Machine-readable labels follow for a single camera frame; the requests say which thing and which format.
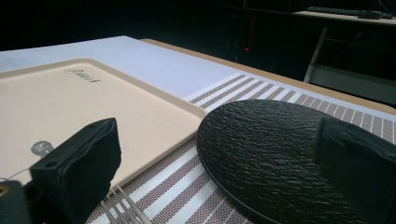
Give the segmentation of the striped woven placemat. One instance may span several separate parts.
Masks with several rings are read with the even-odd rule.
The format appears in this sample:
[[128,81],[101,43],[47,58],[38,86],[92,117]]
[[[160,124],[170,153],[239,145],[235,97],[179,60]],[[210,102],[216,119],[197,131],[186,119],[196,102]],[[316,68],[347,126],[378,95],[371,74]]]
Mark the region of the striped woven placemat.
[[[233,74],[184,98],[209,112],[233,101],[271,99],[304,105],[353,123],[396,145],[396,115],[337,100],[264,77]],[[123,187],[158,224],[253,224],[205,172],[190,140]]]

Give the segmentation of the black keyboard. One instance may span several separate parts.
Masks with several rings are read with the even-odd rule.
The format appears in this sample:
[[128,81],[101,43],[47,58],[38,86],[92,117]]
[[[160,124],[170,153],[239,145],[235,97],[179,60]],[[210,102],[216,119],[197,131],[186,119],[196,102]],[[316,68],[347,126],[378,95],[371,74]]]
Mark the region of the black keyboard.
[[308,7],[305,11],[317,12],[317,13],[328,13],[336,15],[348,15],[348,16],[358,16],[361,12],[356,9],[344,9],[344,8],[332,8],[332,7]]

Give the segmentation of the black computer mouse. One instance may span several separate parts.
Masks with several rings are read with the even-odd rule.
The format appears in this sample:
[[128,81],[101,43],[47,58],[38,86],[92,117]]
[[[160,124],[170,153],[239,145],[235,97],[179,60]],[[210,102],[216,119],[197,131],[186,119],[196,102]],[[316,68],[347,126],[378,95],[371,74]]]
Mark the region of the black computer mouse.
[[379,12],[372,11],[372,10],[363,10],[358,13],[359,19],[367,19],[367,20],[379,20],[381,15]]

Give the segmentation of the black textured round plate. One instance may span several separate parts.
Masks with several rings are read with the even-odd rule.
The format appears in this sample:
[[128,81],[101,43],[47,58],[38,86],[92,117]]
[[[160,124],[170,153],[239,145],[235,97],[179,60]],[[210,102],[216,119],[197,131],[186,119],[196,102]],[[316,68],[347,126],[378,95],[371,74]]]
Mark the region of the black textured round plate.
[[368,224],[313,162],[325,113],[273,100],[211,111],[197,149],[220,189],[258,224]]

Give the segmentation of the desk with metal legs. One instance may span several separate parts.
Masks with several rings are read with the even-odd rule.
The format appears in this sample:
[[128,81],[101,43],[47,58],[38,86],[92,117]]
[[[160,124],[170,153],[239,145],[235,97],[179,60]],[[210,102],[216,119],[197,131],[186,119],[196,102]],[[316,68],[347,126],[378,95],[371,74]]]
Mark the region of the desk with metal legs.
[[305,10],[293,18],[317,35],[305,82],[396,107],[396,17]]

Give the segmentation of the white table cover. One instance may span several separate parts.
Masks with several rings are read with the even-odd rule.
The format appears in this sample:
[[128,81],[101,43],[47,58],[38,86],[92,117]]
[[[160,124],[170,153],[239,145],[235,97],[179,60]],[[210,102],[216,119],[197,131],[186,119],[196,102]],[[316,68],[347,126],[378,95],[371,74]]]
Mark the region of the white table cover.
[[234,68],[128,36],[0,51],[0,72],[72,59],[93,59],[179,97],[236,72]]

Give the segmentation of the beige plastic tray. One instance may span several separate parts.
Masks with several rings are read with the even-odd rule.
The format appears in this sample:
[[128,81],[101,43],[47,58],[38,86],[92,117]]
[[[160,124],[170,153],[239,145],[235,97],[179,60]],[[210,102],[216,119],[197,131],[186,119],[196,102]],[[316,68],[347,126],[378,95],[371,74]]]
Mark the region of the beige plastic tray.
[[30,181],[29,167],[86,125],[114,118],[124,185],[196,134],[206,112],[90,59],[0,73],[0,178]]

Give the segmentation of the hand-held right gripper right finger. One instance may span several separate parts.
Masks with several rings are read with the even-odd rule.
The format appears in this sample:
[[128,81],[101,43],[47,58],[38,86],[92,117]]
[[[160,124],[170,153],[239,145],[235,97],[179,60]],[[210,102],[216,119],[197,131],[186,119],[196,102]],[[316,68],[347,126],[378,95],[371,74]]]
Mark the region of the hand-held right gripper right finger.
[[362,128],[320,121],[314,163],[370,224],[396,224],[396,146]]

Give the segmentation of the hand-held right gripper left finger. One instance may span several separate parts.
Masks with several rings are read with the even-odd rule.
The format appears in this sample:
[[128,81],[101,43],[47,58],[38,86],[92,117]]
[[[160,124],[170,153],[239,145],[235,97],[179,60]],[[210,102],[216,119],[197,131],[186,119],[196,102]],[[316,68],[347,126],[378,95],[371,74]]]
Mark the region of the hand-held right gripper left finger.
[[84,224],[107,195],[120,167],[117,121],[85,126],[30,168],[35,224]]

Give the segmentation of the silver fork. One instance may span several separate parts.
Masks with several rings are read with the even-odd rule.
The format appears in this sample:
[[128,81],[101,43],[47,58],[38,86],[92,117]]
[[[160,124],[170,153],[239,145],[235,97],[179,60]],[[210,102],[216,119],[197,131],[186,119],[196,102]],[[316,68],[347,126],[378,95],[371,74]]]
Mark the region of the silver fork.
[[152,224],[120,186],[111,189],[100,206],[110,224]]

